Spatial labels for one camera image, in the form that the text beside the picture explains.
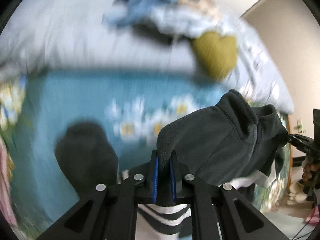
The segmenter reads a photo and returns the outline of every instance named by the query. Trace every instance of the triangular cutout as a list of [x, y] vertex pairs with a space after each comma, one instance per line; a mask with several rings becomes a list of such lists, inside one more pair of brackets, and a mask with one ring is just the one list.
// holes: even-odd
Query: triangular cutout
[[240, 216], [244, 230], [247, 233], [251, 233], [264, 226], [262, 220], [260, 220], [247, 206], [245, 206], [240, 200], [235, 200], [235, 206]]
[[82, 208], [80, 208], [76, 213], [74, 213], [71, 218], [69, 218], [64, 223], [64, 226], [76, 233], [81, 233], [92, 206], [93, 200], [89, 200], [86, 204], [83, 205]]

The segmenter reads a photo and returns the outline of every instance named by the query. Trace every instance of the wooden edge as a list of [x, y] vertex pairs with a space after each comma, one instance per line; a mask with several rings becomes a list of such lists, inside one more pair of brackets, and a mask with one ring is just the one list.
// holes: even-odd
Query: wooden edge
[[[288, 115], [287, 117], [287, 130], [288, 133], [291, 133], [291, 122], [290, 122], [291, 115]], [[287, 183], [287, 190], [289, 190], [289, 187], [291, 185], [291, 176], [292, 176], [292, 165], [293, 165], [293, 158], [292, 158], [292, 152], [293, 152], [293, 146], [290, 144], [290, 163], [289, 163], [289, 173], [288, 173], [288, 183]]]

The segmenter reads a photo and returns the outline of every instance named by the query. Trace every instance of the blue blanket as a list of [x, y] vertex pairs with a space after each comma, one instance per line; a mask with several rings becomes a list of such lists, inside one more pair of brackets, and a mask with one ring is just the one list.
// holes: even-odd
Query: blue blanket
[[215, 105], [225, 92], [220, 84], [171, 75], [54, 72], [31, 78], [9, 143], [16, 165], [12, 198], [22, 227], [41, 232], [78, 200], [54, 156], [73, 122], [99, 122], [122, 171], [149, 161], [163, 126]]

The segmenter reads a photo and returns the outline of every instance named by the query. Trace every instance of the silver rivet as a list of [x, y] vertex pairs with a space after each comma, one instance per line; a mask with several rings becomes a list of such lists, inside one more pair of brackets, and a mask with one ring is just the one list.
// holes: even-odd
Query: silver rivet
[[133, 178], [134, 178], [135, 180], [142, 180], [142, 179], [143, 179], [143, 175], [140, 174], [140, 173], [138, 173], [138, 174], [134, 175]]
[[225, 190], [232, 190], [232, 185], [231, 184], [229, 184], [229, 183], [225, 183], [225, 184], [223, 184], [223, 186], [222, 186]]
[[194, 179], [195, 179], [195, 176], [193, 176], [192, 174], [187, 174], [186, 176], [184, 176], [184, 178], [185, 178], [186, 180], [191, 181], [191, 180], [194, 180]]
[[96, 190], [98, 190], [98, 191], [104, 191], [105, 189], [106, 189], [106, 185], [104, 185], [104, 184], [98, 184], [96, 186]]

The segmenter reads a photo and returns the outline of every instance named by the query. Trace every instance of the bed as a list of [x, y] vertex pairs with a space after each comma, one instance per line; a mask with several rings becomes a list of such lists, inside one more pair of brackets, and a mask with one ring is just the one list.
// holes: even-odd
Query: bed
[[[215, 105], [230, 88], [243, 88], [255, 106], [274, 100], [285, 127], [293, 111], [272, 61], [268, 78], [260, 73], [263, 85], [215, 82], [202, 71], [187, 39], [172, 45], [145, 29], [106, 32], [101, 20], [112, 2], [24, 0], [0, 36], [0, 81], [28, 74], [25, 98], [25, 78], [18, 77], [22, 113], [19, 108], [10, 121], [2, 103], [2, 118], [10, 122], [1, 135], [15, 164], [11, 187], [18, 226], [32, 239], [78, 200], [54, 157], [56, 141], [77, 120], [103, 125], [122, 171], [149, 161], [164, 125]], [[250, 79], [244, 69], [228, 80]], [[261, 93], [266, 87], [270, 90]], [[275, 91], [277, 100], [272, 99]], [[289, 165], [288, 146], [284, 152]], [[288, 165], [270, 188], [256, 187], [254, 204], [261, 211], [284, 194]]]

